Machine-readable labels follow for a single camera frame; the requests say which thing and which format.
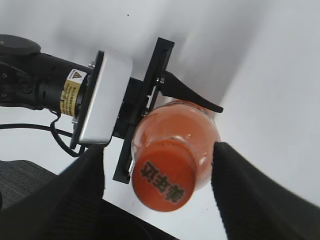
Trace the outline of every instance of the yellow label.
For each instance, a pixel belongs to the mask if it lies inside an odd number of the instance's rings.
[[[65,81],[60,98],[60,110],[62,114],[73,117],[76,115],[75,109],[80,86],[80,83],[71,80]]]

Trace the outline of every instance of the plastic bottle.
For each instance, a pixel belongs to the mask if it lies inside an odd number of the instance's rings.
[[[137,197],[156,211],[182,207],[209,181],[219,140],[210,112],[194,103],[177,100],[153,110],[132,140]]]

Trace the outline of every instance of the orange bottle cap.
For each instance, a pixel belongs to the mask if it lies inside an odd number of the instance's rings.
[[[194,155],[177,139],[155,141],[137,156],[132,173],[135,194],[147,207],[169,212],[182,207],[196,187]]]

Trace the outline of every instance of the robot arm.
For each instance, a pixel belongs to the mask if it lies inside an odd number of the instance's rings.
[[[154,108],[159,92],[223,111],[166,71],[173,47],[174,42],[158,38],[140,81],[130,77],[131,60],[117,52],[99,51],[86,67],[42,53],[31,40],[0,34],[0,106],[49,109],[57,119],[61,114],[72,116],[70,149],[63,147],[68,153],[78,144],[107,145],[112,136],[124,139],[113,179],[128,184],[134,132]],[[54,122],[51,132],[61,146]]]

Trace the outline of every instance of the white wall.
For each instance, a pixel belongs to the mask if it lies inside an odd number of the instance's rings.
[[[132,56],[139,79],[157,37],[175,41],[168,69],[225,108],[215,118],[222,140],[320,206],[319,7],[316,0],[2,0],[0,32],[83,65],[98,49],[116,48]],[[0,123],[53,119],[21,108],[0,108],[0,116]],[[71,131],[70,121],[58,126]],[[209,185],[183,208],[159,213],[112,181],[121,144],[113,139],[105,150],[106,200],[182,240],[226,239]],[[57,174],[73,161],[46,132],[3,130],[0,146],[1,160],[31,160]]]

